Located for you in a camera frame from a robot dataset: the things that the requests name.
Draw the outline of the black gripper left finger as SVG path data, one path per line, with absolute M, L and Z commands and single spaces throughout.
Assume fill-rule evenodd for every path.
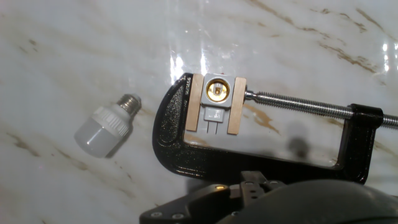
M 142 213 L 139 223 L 218 223 L 240 208 L 241 190 L 238 184 L 212 184 Z

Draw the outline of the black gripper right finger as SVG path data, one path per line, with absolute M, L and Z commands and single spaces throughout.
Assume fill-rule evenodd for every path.
M 242 171 L 241 182 L 230 185 L 230 199 L 241 201 L 255 201 L 266 193 L 284 187 L 285 184 L 279 180 L 268 180 L 260 171 Z

